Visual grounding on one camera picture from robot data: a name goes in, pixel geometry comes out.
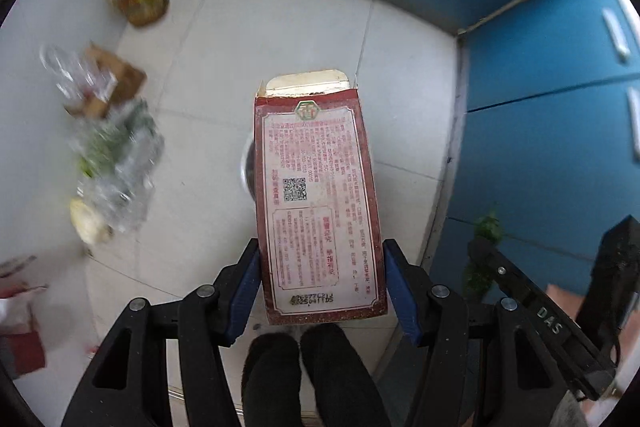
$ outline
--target tile grout line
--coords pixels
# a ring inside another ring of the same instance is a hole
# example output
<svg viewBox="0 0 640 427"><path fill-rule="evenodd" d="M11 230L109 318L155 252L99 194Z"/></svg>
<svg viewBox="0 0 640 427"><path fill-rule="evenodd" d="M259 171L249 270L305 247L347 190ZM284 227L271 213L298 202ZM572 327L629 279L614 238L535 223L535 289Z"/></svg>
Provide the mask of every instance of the tile grout line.
<svg viewBox="0 0 640 427"><path fill-rule="evenodd" d="M94 256L92 256L92 255L88 255L88 257L89 257L89 259L91 259L92 261L95 261L96 263L100 264L101 266L104 266L105 268L108 268L108 269L109 269L109 270L111 270L111 271L114 271L114 272L116 272L116 273L119 273L120 275L122 275L123 277L126 277L127 279L131 279L132 281L139 282L140 284L143 284L143 285L145 285L145 286L149 286L149 288L153 288L154 290L157 290L157 291L159 291L159 292L166 293L167 295L171 295L172 297L175 297L176 299L182 299L182 297L178 297L177 295L174 295L174 294L172 294L172 293L169 293L168 291L161 290L160 288L156 288L155 286L151 286L150 284L147 284L146 282L142 282L142 281L140 281L140 280L138 280L138 279L134 279L133 277L131 277L131 276L127 275L126 273L122 273L121 271L116 270L115 268L113 268L113 267L109 266L108 264L105 264L105 263L103 263L102 261L99 261L98 259L96 259L96 258L95 258Z"/></svg>
<svg viewBox="0 0 640 427"><path fill-rule="evenodd" d="M194 22L197 19L197 15L200 12L200 10L202 9L202 7L204 6L204 2L205 0L200 0L200 2L198 3L198 6L196 6L196 9L193 11L193 15L191 16L191 19L189 20L189 24L187 24L187 27L184 30L184 33L182 34L182 37L180 38L180 43L178 44L178 48L175 51L175 54L173 56L173 58L171 59L171 65L169 65L169 69L166 72L166 75L164 76L164 79L162 80L162 87L160 89L160 95L158 96L158 102L156 102L156 110L160 110L161 109L161 103L162 103L162 97L164 97L164 90L166 89L166 84L169 81L169 77L171 76L171 73L174 70L175 67L175 63L177 60L177 57L180 55L180 53L182 52L182 49L184 48L184 43L187 39L187 36L189 35L189 33L191 33L191 28L193 27Z"/></svg>
<svg viewBox="0 0 640 427"><path fill-rule="evenodd" d="M391 163L381 162L379 160L376 160L375 158L373 159L373 163L384 165L385 167L391 167L392 169L398 169L399 171L408 172L409 174L415 174L416 176L421 176L422 178L427 178L438 183L442 181L441 179L435 178L434 176L430 176L428 174L422 174L421 172L410 171L409 169L405 169L404 167L398 167L397 165L391 165Z"/></svg>
<svg viewBox="0 0 640 427"><path fill-rule="evenodd" d="M136 276L136 280L140 282L140 229L135 232L135 247L133 256L133 273Z"/></svg>
<svg viewBox="0 0 640 427"><path fill-rule="evenodd" d="M376 0L371 0L369 4L369 13L367 15L367 23L364 25L364 34L362 36L362 45L360 47L360 55L358 56L358 65L356 66L356 77L354 79L354 85L358 86L358 73L360 72L360 65L362 63L362 57L364 56L364 46L367 42L367 34L369 33L369 23L371 21L371 15L373 13L373 4Z"/></svg>
<svg viewBox="0 0 640 427"><path fill-rule="evenodd" d="M212 123L215 125L219 125L222 127L229 127L232 129L236 129L238 131L242 131L242 132L247 132L247 129L250 128L251 123L249 124L249 126L244 126L244 125L235 125L233 123L229 123L226 121L222 121L222 120L216 120L215 118L209 118L208 116L200 116L197 114L189 114L187 112L183 112L183 111L177 111L175 109L167 109L167 108L158 108L158 113L168 113L168 114L172 114L174 116L180 116L181 118L184 118L186 120L195 120L195 121L203 121L206 123Z"/></svg>

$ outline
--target cardboard box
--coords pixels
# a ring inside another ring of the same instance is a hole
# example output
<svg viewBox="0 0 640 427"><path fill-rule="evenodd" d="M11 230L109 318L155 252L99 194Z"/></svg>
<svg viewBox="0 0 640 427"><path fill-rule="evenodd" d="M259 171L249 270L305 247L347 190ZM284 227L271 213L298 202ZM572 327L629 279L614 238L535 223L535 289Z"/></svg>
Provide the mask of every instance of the cardboard box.
<svg viewBox="0 0 640 427"><path fill-rule="evenodd" d="M120 105L131 100L138 93L146 81L146 73L134 68L117 55L104 50L95 44L91 44L84 51L84 55L94 60L101 70L109 70L116 77L114 86L108 100L100 100L92 96L84 101L82 107L76 110L67 109L73 116L86 116L87 118L103 118L109 112L112 105Z"/></svg>
<svg viewBox="0 0 640 427"><path fill-rule="evenodd" d="M378 208L357 89L291 74L255 99L255 190L271 324L386 313Z"/></svg>

